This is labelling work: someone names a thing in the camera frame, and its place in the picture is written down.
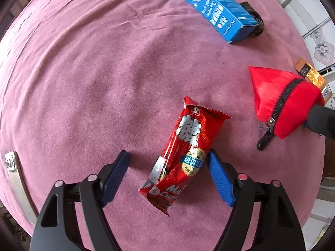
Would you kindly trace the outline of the red fabric zipper pouch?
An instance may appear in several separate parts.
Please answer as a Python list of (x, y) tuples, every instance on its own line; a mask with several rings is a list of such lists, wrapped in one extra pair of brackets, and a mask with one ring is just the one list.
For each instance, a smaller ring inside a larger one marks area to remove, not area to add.
[(265, 134), (257, 143), (262, 151), (277, 136), (285, 139), (307, 120), (315, 105), (323, 106), (319, 88), (290, 71), (248, 67), (254, 91), (255, 113)]

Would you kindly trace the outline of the red candy bar wrapper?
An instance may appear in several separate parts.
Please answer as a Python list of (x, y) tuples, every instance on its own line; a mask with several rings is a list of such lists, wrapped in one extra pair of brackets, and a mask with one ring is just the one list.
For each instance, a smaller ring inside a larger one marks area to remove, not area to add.
[(230, 118), (185, 96), (169, 140), (139, 193), (168, 215), (168, 208), (199, 172), (224, 121)]

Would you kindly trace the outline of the long brown cardboard box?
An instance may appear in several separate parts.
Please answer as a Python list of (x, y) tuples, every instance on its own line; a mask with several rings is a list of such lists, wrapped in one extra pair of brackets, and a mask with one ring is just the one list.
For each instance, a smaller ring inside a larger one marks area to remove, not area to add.
[(333, 94), (325, 78), (303, 58), (298, 59), (294, 68), (306, 81), (320, 89), (324, 101), (327, 103)]

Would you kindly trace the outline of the sliding wardrobe door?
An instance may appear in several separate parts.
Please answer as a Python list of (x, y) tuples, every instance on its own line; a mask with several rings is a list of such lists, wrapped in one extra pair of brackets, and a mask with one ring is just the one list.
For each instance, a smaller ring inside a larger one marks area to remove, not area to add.
[(334, 73), (334, 24), (320, 0), (278, 0), (304, 40), (316, 69)]

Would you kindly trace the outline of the blue cardboard box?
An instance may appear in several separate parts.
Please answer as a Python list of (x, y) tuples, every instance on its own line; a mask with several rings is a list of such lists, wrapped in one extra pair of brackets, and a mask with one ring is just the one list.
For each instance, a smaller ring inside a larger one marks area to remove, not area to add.
[(235, 0), (186, 0), (193, 5), (228, 43), (257, 37), (264, 30), (264, 22), (248, 2)]

